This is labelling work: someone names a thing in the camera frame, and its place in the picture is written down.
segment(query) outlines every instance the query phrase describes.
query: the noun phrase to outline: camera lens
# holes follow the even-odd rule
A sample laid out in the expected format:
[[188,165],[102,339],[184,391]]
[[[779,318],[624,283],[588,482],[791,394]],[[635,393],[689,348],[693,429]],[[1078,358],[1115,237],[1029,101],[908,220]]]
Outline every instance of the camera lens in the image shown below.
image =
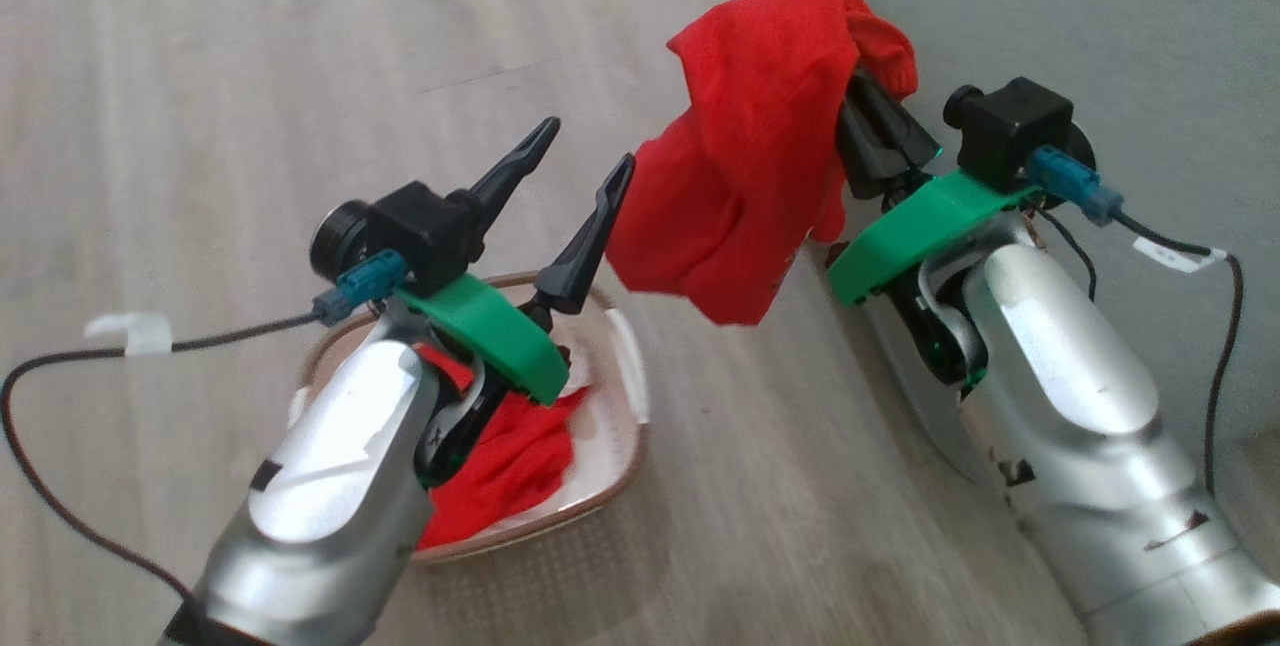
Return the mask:
[[968,104],[973,98],[982,98],[982,90],[977,86],[960,86],[955,93],[951,93],[951,98],[947,98],[947,105],[942,107],[942,123],[964,130],[965,122],[968,122],[968,118],[965,116]]
[[365,216],[369,203],[347,201],[324,217],[311,239],[311,271],[325,281],[338,281],[338,276],[365,260]]

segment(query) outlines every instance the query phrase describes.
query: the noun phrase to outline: blue connector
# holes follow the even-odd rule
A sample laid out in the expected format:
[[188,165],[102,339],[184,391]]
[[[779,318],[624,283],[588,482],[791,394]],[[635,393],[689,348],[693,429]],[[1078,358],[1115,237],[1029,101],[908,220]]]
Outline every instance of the blue connector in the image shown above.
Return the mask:
[[393,249],[379,251],[378,255],[362,260],[349,271],[338,276],[338,283],[333,289],[316,295],[311,304],[315,313],[320,315],[320,324],[337,326],[358,304],[392,295],[392,292],[397,287],[402,287],[407,278],[408,265],[401,255]]
[[1108,225],[1124,203],[1124,196],[1102,185],[1097,171],[1053,146],[1041,146],[1032,154],[1027,178],[1046,194],[1078,205],[1094,226]]

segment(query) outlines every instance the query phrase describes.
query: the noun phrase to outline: scratch mark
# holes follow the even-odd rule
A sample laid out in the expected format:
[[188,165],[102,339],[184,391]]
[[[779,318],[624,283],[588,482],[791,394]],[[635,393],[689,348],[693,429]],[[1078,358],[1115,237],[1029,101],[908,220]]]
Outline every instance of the scratch mark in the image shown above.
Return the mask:
[[996,464],[996,468],[1005,477],[1005,487],[1021,486],[1023,484],[1036,481],[1036,469],[1032,468],[1032,464],[1027,459],[1016,464],[1012,462],[1000,462]]
[[525,72],[526,68],[543,67],[550,61],[558,61],[556,58],[544,58],[543,61],[526,63],[524,67],[503,68],[502,72],[484,73],[484,75],[472,75],[471,78],[463,78],[462,81],[453,81],[449,84],[431,86],[430,90],[421,90],[419,93],[431,93],[431,91],[439,90],[452,90],[454,86],[474,84],[476,81],[485,81],[485,78],[493,78],[494,75],[503,75],[504,73]]
[[1165,539],[1164,541],[1152,539],[1151,541],[1147,542],[1146,546],[1142,548],[1142,550],[1143,551],[1155,551],[1156,549],[1160,549],[1161,546],[1167,546],[1169,544],[1171,544],[1171,541],[1175,541],[1175,540],[1178,540],[1178,539],[1180,539],[1183,536],[1187,536],[1189,532],[1196,531],[1197,528],[1204,526],[1206,523],[1208,523],[1208,517],[1204,516],[1204,514],[1202,514],[1202,513],[1199,513],[1198,510],[1193,510],[1190,518],[1187,519],[1187,526],[1181,531],[1179,531],[1178,533],[1170,536],[1169,539]]

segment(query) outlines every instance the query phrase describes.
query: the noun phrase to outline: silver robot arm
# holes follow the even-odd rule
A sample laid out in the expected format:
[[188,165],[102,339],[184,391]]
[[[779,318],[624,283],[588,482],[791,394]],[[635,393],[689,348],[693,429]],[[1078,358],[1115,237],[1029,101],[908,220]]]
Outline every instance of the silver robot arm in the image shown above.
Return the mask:
[[[963,287],[946,304],[937,283],[951,276]],[[1280,643],[1280,587],[1164,427],[1148,368],[1020,214],[928,260],[920,280],[924,307],[983,365],[951,390],[950,414],[914,406],[952,454],[947,421],[960,423],[970,453],[952,461],[1001,494],[1089,643]]]
[[[259,467],[195,590],[207,646],[353,646],[374,631],[433,513],[422,435],[477,390],[442,380],[402,324],[393,304]],[[183,609],[160,643],[207,636]]]

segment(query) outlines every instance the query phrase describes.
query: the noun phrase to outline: white label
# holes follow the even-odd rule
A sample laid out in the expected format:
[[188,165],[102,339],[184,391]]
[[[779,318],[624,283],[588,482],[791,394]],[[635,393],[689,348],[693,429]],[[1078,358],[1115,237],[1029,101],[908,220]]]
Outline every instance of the white label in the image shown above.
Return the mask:
[[1142,235],[1138,237],[1138,240],[1133,242],[1133,248],[1139,255],[1146,255],[1146,257],[1155,260],[1156,264],[1180,272],[1197,272],[1199,269],[1212,266],[1212,264],[1226,258],[1226,251],[1224,249],[1212,249],[1207,257],[1192,258],[1188,255],[1180,253],[1180,251],[1166,249],[1164,246],[1156,244],[1155,240],[1147,240]]

